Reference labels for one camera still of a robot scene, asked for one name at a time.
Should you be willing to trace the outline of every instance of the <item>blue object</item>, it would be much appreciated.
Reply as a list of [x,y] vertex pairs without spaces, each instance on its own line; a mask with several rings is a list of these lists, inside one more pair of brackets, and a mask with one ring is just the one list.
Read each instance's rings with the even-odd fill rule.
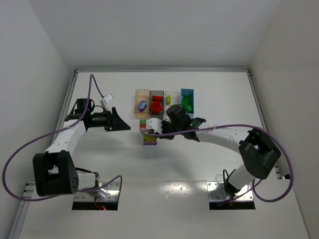
[[138,103],[138,109],[139,109],[139,112],[144,112],[145,109],[146,109],[146,101],[140,101]]
[[194,108],[194,89],[180,89],[180,102],[182,102],[184,96],[190,96],[192,99],[192,111],[187,113],[189,117],[192,119],[195,114],[195,108]]

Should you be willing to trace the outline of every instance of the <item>purple object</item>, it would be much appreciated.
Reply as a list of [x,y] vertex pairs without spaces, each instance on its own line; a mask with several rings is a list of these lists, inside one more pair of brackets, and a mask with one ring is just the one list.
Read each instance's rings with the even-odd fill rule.
[[139,112],[144,112],[146,110],[146,101],[140,101],[138,103]]

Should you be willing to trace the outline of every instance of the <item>red object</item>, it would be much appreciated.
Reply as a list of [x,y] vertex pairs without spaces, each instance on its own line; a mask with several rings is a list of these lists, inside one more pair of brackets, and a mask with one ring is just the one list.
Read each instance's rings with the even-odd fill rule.
[[157,114],[159,112],[161,112],[163,110],[162,106],[160,106],[160,103],[155,101],[155,102],[152,102],[151,104],[151,111],[153,114]]
[[163,96],[152,96],[152,101],[163,102]]

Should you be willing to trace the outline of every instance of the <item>white wall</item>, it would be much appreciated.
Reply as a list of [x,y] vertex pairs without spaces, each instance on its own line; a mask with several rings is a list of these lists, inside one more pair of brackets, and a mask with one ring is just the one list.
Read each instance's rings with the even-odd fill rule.
[[319,236],[319,1],[283,0],[251,64],[270,132],[291,155],[307,229]]
[[246,66],[280,0],[28,0],[70,69]]
[[[27,0],[0,1],[0,168],[25,142],[55,129],[70,73]],[[23,150],[7,181],[21,195],[33,180],[32,158],[50,138]],[[8,236],[19,201],[0,185],[0,238]]]

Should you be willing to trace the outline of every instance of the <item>table surface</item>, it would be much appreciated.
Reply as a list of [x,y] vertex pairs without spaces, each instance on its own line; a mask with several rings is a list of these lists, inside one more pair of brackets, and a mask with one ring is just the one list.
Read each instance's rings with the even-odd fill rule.
[[[78,74],[68,112],[77,98],[87,96],[89,75],[89,72]],[[131,130],[89,129],[72,158],[76,167],[97,171],[105,179],[123,176],[119,209],[72,211],[72,195],[31,203],[21,239],[308,238],[293,191],[272,204],[255,199],[256,210],[209,210],[205,182],[222,181],[223,169],[232,171],[240,166],[242,159],[235,152],[182,136],[158,140],[157,146],[142,145],[139,120],[133,113],[135,89],[193,88],[196,117],[211,124],[261,126],[247,73],[97,72],[94,75],[102,93],[114,96],[111,105]],[[94,86],[91,99],[96,104],[100,100]],[[278,180],[273,171],[258,191],[266,198],[273,198],[288,183]]]

